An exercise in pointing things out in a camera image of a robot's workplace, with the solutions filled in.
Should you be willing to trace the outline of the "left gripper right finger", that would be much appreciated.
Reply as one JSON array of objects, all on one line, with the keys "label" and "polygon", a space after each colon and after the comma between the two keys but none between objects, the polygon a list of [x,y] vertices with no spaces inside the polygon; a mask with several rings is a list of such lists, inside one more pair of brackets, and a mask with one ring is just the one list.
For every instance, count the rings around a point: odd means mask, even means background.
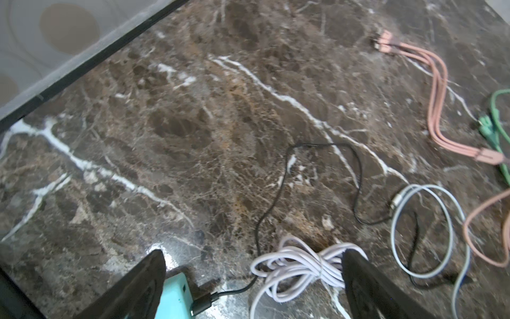
[{"label": "left gripper right finger", "polygon": [[342,267],[353,318],[434,318],[358,251],[347,250]]}]

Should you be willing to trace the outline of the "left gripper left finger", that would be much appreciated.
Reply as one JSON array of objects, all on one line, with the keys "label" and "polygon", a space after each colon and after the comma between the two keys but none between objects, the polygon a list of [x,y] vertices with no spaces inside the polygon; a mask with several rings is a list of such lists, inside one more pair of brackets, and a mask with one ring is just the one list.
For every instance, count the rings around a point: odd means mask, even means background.
[{"label": "left gripper left finger", "polygon": [[155,318],[163,292],[166,265],[156,249],[77,318]]}]

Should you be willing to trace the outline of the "teal adapter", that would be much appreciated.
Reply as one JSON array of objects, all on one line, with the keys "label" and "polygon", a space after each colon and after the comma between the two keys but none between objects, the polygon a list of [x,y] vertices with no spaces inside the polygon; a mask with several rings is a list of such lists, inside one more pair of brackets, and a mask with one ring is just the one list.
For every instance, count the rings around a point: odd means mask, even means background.
[{"label": "teal adapter", "polygon": [[192,319],[192,303],[187,277],[181,272],[164,281],[155,319]]}]

